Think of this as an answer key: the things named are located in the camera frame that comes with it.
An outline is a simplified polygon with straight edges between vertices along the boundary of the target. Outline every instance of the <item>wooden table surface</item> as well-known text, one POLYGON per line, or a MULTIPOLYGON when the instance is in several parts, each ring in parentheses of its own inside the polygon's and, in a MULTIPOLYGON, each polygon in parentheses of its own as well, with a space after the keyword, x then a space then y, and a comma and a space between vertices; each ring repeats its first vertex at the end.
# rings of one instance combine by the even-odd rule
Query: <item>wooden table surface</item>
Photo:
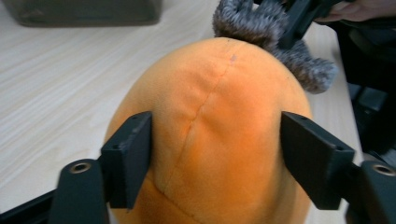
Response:
MULTIPOLYGON (((164 0, 156 25, 100 28, 23 27, 0 4, 0 213, 54 189, 69 162, 96 159, 126 92, 166 53, 211 38, 217 4, 164 0)), ((340 67, 327 92, 308 94, 314 121, 357 149, 360 161, 335 33, 313 24, 305 40, 340 67)), ((306 221, 343 222, 343 209, 314 207, 306 221)))

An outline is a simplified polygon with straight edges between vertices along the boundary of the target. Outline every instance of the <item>black mechanical part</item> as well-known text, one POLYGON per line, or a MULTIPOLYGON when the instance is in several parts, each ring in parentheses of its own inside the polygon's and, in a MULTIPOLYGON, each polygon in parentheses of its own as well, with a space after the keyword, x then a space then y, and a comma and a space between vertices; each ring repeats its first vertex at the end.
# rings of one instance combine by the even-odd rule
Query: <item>black mechanical part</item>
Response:
POLYGON ((280 136, 285 164, 315 206, 338 209, 341 196, 332 186, 350 167, 355 150, 311 119, 289 112, 282 112, 280 136))
POLYGON ((107 200, 112 208, 134 207, 149 169, 151 112, 128 118, 102 147, 99 158, 106 178, 107 200))
POLYGON ((157 23, 162 0, 3 0, 21 25, 120 26, 157 23))
POLYGON ((0 214, 0 223, 46 224, 50 213, 53 192, 50 191, 33 200, 23 203, 4 214, 0 214))
POLYGON ((285 33, 279 39, 281 49, 291 49, 297 40, 301 40, 312 21, 319 17, 326 17, 332 6, 342 0, 289 0, 284 4, 289 16, 289 23, 285 33))
POLYGON ((372 223, 396 223, 396 171, 379 161, 361 165, 359 186, 372 223))
POLYGON ((49 224, 69 223, 109 223, 98 161, 74 161, 61 171, 49 213, 49 224))

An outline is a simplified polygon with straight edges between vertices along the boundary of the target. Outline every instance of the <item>gray furry toy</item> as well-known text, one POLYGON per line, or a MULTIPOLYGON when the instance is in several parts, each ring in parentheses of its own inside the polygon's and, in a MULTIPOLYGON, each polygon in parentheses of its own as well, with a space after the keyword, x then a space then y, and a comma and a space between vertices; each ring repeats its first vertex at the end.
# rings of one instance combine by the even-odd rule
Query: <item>gray furry toy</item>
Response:
POLYGON ((337 73, 333 63, 313 59, 303 40, 291 49, 277 46, 288 25, 282 5, 276 0, 264 0, 257 8, 253 6, 253 0, 221 0, 213 16, 215 36, 243 40, 270 52, 289 68, 306 91, 322 93, 329 89, 337 73))

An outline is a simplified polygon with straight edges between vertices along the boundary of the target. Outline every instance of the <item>stitching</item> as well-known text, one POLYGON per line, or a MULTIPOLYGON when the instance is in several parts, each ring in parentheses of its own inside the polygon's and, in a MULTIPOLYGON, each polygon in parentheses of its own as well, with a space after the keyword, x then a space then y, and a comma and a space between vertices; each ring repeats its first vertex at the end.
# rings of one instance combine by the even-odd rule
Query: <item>stitching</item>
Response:
MULTIPOLYGON (((236 60, 236 55, 235 55, 235 53, 236 53, 238 50, 240 50, 242 47, 244 47, 246 44, 247 44, 247 43, 240 44, 240 46, 237 47, 237 48, 235 49, 235 51, 233 52, 232 57, 230 58, 230 61, 228 62, 227 67, 224 69, 223 74, 221 74, 221 76, 219 77, 219 79, 218 79, 217 83, 215 84, 215 86, 213 87, 213 89, 212 89, 212 90, 209 92, 209 94, 206 96, 206 98, 204 99, 204 102, 198 107, 198 109, 197 109, 197 111, 196 111, 196 114, 195 114, 195 117, 194 117, 194 118, 191 120, 191 122, 190 122, 190 125, 189 125, 189 128, 188 128, 186 137, 185 137, 185 139, 184 139, 183 147, 181 148, 181 153, 180 153, 180 155, 179 155, 178 158, 177 158, 176 165, 175 165, 174 168, 172 169, 172 172, 171 172, 171 174, 170 174, 170 176, 169 176, 168 180, 166 181, 166 184, 165 184, 165 186, 164 186, 164 188, 163 188, 163 195, 166 195, 165 192, 167 191, 168 186, 169 186, 169 183, 170 183, 172 177, 174 176, 175 170, 176 170, 177 166, 179 165, 179 162, 180 162, 180 160, 181 160, 181 158, 182 158, 182 156, 183 156, 183 154, 184 154, 184 152, 185 152, 185 146, 186 146, 186 144, 187 144, 187 139, 188 139, 188 137, 189 137, 189 135, 190 135, 190 132, 191 132, 192 124, 196 121, 198 115, 200 114, 200 111, 202 110, 202 107, 206 104, 206 102, 207 102, 207 100, 209 99, 209 97, 216 91, 216 89, 218 88, 219 83, 222 81, 222 79, 223 79, 223 78, 225 77, 225 75, 228 73, 228 69, 230 68, 230 66, 234 65, 234 62, 235 62, 235 60, 236 60)), ((172 202, 177 208, 180 209, 180 207, 178 207, 178 206, 177 206, 173 201, 171 201, 169 198, 168 198, 168 200, 169 200, 170 202, 172 202)))
POLYGON ((190 217, 193 221, 195 221, 198 224, 204 224, 203 222, 200 222, 199 220, 195 219, 195 217, 192 217, 190 214, 187 214, 183 209, 181 209, 173 200, 168 198, 164 192, 161 192, 157 185, 154 183, 154 180, 147 178, 148 181, 152 183, 152 185, 155 187, 156 190, 168 201, 170 204, 172 204, 174 207, 176 207, 182 214, 186 215, 186 217, 190 217))

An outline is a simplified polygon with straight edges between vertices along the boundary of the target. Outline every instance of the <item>stuffed toy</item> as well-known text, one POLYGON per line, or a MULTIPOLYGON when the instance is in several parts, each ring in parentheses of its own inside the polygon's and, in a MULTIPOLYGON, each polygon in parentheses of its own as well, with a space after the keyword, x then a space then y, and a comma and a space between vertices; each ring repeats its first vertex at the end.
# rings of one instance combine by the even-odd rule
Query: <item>stuffed toy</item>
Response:
POLYGON ((303 87, 323 91, 330 76, 315 72, 323 62, 276 49, 281 11, 254 41, 244 24, 229 25, 235 3, 245 1, 219 3, 217 37, 152 65, 111 120, 107 139, 130 116, 153 116, 150 167, 134 208, 112 210, 119 223, 304 222, 310 201, 282 159, 281 112, 312 118, 303 87))

